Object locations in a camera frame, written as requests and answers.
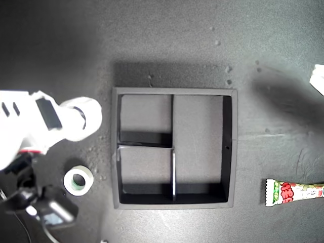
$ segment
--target candy wrapper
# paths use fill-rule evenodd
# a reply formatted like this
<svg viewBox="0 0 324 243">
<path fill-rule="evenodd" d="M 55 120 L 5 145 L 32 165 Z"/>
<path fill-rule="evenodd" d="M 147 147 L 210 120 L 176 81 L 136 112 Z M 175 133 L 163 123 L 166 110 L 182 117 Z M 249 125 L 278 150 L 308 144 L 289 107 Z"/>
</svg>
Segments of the candy wrapper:
<svg viewBox="0 0 324 243">
<path fill-rule="evenodd" d="M 296 184 L 267 179 L 265 205 L 271 207 L 291 201 L 323 197 L 324 184 Z"/>
</svg>

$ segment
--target white object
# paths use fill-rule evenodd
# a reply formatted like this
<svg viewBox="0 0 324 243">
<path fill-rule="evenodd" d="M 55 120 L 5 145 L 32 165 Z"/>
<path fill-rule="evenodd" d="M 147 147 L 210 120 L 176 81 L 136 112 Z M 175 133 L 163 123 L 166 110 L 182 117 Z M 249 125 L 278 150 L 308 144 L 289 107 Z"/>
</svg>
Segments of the white object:
<svg viewBox="0 0 324 243">
<path fill-rule="evenodd" d="M 309 82 L 317 91 L 324 95 L 324 65 L 315 65 Z"/>
<path fill-rule="evenodd" d="M 33 206 L 29 205 L 26 208 L 26 212 L 30 215 L 30 216 L 36 216 L 37 215 L 37 209 L 34 208 Z"/>
<path fill-rule="evenodd" d="M 41 110 L 39 100 L 51 109 L 46 106 Z M 53 120 L 61 126 L 49 128 L 46 121 Z M 20 152 L 46 154 L 63 139 L 80 141 L 97 131 L 101 122 L 101 106 L 91 98 L 79 97 L 59 106 L 41 91 L 31 95 L 27 91 L 0 91 L 0 170 Z"/>
<path fill-rule="evenodd" d="M 265 206 L 272 207 L 273 203 L 273 190 L 274 190 L 274 182 L 273 179 L 267 179 L 267 184 L 265 187 Z"/>
<path fill-rule="evenodd" d="M 84 178 L 85 180 L 84 186 L 80 186 L 74 181 L 73 179 L 74 175 L 80 175 Z M 86 194 L 90 190 L 93 181 L 94 181 L 93 174 L 87 167 L 84 166 L 73 167 L 65 174 L 63 179 L 63 183 L 66 190 L 74 196 L 82 196 Z"/>
</svg>

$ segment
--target black tray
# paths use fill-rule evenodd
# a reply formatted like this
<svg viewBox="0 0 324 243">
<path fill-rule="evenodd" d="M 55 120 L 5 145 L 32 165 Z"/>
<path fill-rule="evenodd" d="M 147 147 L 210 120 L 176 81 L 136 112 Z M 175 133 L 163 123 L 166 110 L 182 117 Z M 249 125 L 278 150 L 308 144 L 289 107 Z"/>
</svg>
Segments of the black tray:
<svg viewBox="0 0 324 243">
<path fill-rule="evenodd" d="M 233 206 L 237 92 L 114 88 L 116 209 Z"/>
</svg>

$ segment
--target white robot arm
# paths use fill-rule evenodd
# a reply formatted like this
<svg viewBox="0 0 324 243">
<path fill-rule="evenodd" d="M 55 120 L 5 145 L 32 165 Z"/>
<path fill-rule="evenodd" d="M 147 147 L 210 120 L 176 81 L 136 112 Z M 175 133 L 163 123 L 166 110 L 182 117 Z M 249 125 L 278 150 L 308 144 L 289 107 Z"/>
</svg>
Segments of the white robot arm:
<svg viewBox="0 0 324 243">
<path fill-rule="evenodd" d="M 0 91 L 0 170 L 18 153 L 46 154 L 57 142 L 80 141 L 97 131 L 102 122 L 100 104 L 79 97 L 58 105 L 38 91 Z"/>
</svg>

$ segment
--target tape roll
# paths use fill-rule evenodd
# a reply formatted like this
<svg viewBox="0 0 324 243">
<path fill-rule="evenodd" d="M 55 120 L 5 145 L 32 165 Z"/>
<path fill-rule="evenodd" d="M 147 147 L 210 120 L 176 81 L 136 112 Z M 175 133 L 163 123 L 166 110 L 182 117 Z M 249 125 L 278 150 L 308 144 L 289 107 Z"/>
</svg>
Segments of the tape roll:
<svg viewBox="0 0 324 243">
<path fill-rule="evenodd" d="M 85 184 L 83 186 L 78 185 L 73 179 L 74 175 L 82 176 L 85 180 Z M 63 179 L 66 190 L 74 196 L 82 196 L 86 194 L 90 190 L 93 181 L 93 174 L 87 167 L 84 166 L 73 167 L 65 174 Z"/>
</svg>

